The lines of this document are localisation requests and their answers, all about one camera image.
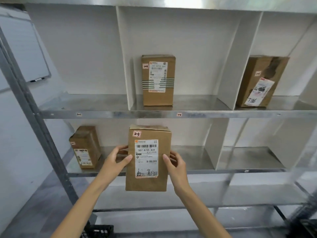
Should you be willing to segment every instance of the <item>whiteboard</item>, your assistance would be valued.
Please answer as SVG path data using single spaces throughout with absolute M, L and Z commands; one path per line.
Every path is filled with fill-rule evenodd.
M 0 16 L 0 28 L 26 82 L 50 76 L 32 22 Z M 8 87 L 6 79 L 0 72 L 0 90 Z

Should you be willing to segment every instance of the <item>barcode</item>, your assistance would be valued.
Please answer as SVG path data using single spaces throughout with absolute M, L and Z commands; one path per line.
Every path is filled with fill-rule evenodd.
M 141 144 L 137 145 L 137 148 L 156 148 L 156 144 Z

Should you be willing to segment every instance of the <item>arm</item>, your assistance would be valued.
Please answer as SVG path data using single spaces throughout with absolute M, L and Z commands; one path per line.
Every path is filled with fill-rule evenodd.
M 191 189 L 184 160 L 174 151 L 171 151 L 170 157 L 163 155 L 175 193 L 185 205 L 201 234 L 204 237 L 230 238 L 229 233 Z
M 113 149 L 97 177 L 77 200 L 51 238 L 79 238 L 81 236 L 100 194 L 131 161 L 132 155 L 129 155 L 121 162 L 116 163 L 117 154 L 127 154 L 127 151 L 122 150 L 125 148 L 128 148 L 128 146 L 121 145 Z

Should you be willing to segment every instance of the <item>package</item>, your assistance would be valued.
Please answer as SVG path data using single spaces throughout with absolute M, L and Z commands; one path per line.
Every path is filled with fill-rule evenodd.
M 81 169 L 93 169 L 101 156 L 101 148 L 94 126 L 81 126 L 69 138 Z
M 142 55 L 144 106 L 173 105 L 175 62 L 173 55 Z
M 249 57 L 236 105 L 239 107 L 266 107 L 288 60 L 289 57 Z
M 125 190 L 166 191 L 167 167 L 163 154 L 169 156 L 172 132 L 163 126 L 131 125 L 129 155 L 126 167 Z

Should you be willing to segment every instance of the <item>hand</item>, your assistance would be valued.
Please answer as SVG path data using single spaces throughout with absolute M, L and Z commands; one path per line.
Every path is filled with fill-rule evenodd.
M 113 151 L 108 155 L 105 160 L 101 170 L 99 171 L 95 180 L 100 182 L 103 190 L 105 190 L 108 185 L 119 175 L 122 169 L 130 163 L 132 160 L 132 155 L 125 157 L 121 162 L 116 163 L 117 154 L 127 155 L 128 151 L 123 150 L 128 148 L 127 145 L 118 145 L 113 149 Z
M 183 192 L 190 191 L 191 187 L 187 179 L 186 163 L 179 153 L 171 150 L 170 158 L 167 155 L 163 155 L 163 160 L 167 166 L 177 196 L 180 196 Z

